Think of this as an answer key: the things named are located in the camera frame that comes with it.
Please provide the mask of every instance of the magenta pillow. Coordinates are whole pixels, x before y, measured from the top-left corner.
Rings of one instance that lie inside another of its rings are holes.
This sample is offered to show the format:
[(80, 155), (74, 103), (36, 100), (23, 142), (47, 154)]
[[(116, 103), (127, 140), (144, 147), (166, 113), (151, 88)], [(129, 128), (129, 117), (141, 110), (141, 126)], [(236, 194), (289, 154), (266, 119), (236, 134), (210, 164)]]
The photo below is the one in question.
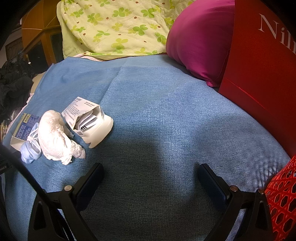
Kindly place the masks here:
[(197, 0), (175, 20), (167, 54), (210, 87), (219, 87), (234, 25), (234, 0)]

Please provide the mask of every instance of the crumpled tissue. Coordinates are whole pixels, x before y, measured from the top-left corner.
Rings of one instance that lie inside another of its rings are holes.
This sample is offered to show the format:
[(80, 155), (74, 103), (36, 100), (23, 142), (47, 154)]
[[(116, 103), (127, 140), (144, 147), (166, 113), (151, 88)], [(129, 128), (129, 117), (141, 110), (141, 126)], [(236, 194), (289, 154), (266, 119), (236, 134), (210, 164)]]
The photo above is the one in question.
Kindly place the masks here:
[(65, 126), (61, 114), (54, 110), (46, 111), (38, 128), (38, 140), (45, 157), (62, 161), (64, 165), (71, 162), (72, 156), (85, 158), (85, 150), (68, 136), (74, 135)]

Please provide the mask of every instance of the red box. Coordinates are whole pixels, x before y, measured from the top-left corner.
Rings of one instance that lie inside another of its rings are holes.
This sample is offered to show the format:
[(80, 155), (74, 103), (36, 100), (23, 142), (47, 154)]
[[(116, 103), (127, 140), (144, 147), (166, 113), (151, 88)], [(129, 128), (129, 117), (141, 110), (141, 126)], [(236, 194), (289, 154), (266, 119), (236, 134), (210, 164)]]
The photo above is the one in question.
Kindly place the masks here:
[(259, 0), (236, 0), (232, 44), (219, 93), (296, 154), (296, 42)]

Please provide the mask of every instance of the blue blanket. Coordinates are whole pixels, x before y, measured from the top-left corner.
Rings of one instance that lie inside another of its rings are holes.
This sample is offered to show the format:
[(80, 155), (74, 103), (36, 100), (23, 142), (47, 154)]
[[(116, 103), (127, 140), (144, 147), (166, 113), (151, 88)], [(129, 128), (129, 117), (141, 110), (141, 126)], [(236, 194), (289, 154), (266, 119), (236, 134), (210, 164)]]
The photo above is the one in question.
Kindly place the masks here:
[[(289, 161), (257, 121), (167, 56), (68, 57), (50, 67), (24, 111), (62, 112), (77, 96), (114, 118), (110, 134), (93, 149), (74, 136), (86, 159), (64, 166), (42, 156), (26, 167), (52, 192), (74, 184), (95, 162), (103, 164), (105, 178), (81, 213), (98, 240), (201, 241), (221, 215), (197, 179), (201, 163), (228, 184), (255, 191)], [(18, 172), (5, 178), (11, 229), (27, 240), (36, 194)]]

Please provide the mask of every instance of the dark clothing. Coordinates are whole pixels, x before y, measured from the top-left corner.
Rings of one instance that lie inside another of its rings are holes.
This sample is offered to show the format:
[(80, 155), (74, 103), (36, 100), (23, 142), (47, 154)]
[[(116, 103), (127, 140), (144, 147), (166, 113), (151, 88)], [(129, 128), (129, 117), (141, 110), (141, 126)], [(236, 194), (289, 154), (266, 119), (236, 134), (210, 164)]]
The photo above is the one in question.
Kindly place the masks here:
[(0, 68), (0, 123), (15, 108), (25, 106), (33, 85), (33, 68), (19, 54)]

